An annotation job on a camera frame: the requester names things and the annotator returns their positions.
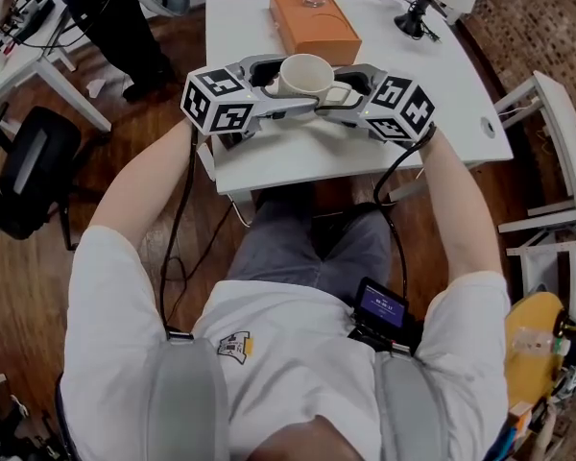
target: white mug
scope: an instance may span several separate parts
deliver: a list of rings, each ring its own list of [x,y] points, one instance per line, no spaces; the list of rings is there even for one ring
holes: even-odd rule
[[[335,82],[333,67],[328,61],[315,55],[293,55],[279,68],[279,94],[307,94],[320,98],[319,106],[340,106],[348,98],[352,87]],[[340,100],[327,100],[331,89],[344,91]]]

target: gray pants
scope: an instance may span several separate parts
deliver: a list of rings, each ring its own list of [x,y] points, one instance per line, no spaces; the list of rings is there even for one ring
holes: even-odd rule
[[[283,186],[261,196],[266,201],[256,213],[227,279],[304,285],[323,290],[348,305],[363,277],[388,283],[390,230],[378,210],[355,219],[322,260],[311,242],[313,186]]]

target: orange box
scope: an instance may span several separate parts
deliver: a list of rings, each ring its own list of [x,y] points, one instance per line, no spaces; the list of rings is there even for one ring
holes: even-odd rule
[[[308,53],[334,66],[356,60],[362,41],[335,0],[316,8],[303,0],[271,0],[269,10],[289,55]]]

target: shirt sleeve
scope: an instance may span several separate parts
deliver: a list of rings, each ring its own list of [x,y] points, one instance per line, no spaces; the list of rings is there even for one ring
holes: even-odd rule
[[[166,337],[139,256],[115,230],[85,231],[67,317],[60,391],[75,446],[82,459],[136,460],[154,351]]]
[[[427,310],[417,358],[442,395],[453,461],[484,459],[506,420],[509,310],[506,281],[494,272],[454,280]]]

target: brown hardwood floor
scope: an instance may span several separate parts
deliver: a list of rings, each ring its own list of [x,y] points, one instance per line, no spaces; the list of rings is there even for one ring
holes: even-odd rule
[[[183,18],[158,18],[153,29],[183,79],[188,71],[204,65],[204,10],[194,11]],[[79,176],[80,185],[104,190],[131,158],[182,119],[179,108],[181,87],[169,87],[163,95],[128,105],[121,98],[124,75],[108,65],[95,47],[88,46],[72,58],[78,70],[73,74],[64,73],[78,90],[84,91],[92,79],[108,81],[98,99],[92,102],[112,122],[113,138],[109,145],[95,152]],[[84,137],[94,133],[77,112],[39,79],[30,80],[9,100],[12,103],[11,114],[19,120],[32,106],[44,106],[72,120]],[[4,155],[0,152],[0,167],[3,160]],[[415,172],[400,172],[394,176],[391,185],[399,185],[415,175]],[[474,172],[474,176],[496,224],[524,215],[527,186],[520,162],[513,160],[484,165]],[[344,206],[346,199],[350,198],[347,193],[351,193],[355,202],[370,200],[376,179],[376,176],[360,176],[352,179],[351,183],[346,183],[346,180],[319,183],[320,210]],[[156,292],[160,265],[182,186],[181,183],[139,250]],[[192,196],[174,249],[174,254],[180,255],[186,269],[191,269],[198,259],[227,207],[228,200],[217,195],[204,169],[198,166]],[[94,206],[73,201],[71,221],[75,240],[79,239],[93,210]],[[394,209],[393,216],[407,256],[411,306],[417,316],[423,317],[429,302],[444,289],[447,279],[444,253],[428,195],[423,193],[401,202]],[[245,228],[231,213],[208,258],[189,282],[187,293],[171,322],[173,326],[192,327],[214,284],[226,275],[244,233]],[[504,241],[500,240],[500,243],[503,248]],[[72,259],[73,255],[63,247],[57,218],[26,241],[14,241],[0,232],[0,373],[7,375],[10,391],[30,407],[36,426],[40,425],[38,419],[42,409],[53,415],[54,383],[63,360]],[[505,256],[504,265],[510,275]],[[169,277],[179,277],[177,267],[169,269]],[[391,285],[400,291],[397,255],[393,262]],[[181,289],[180,281],[168,283],[169,311]]]

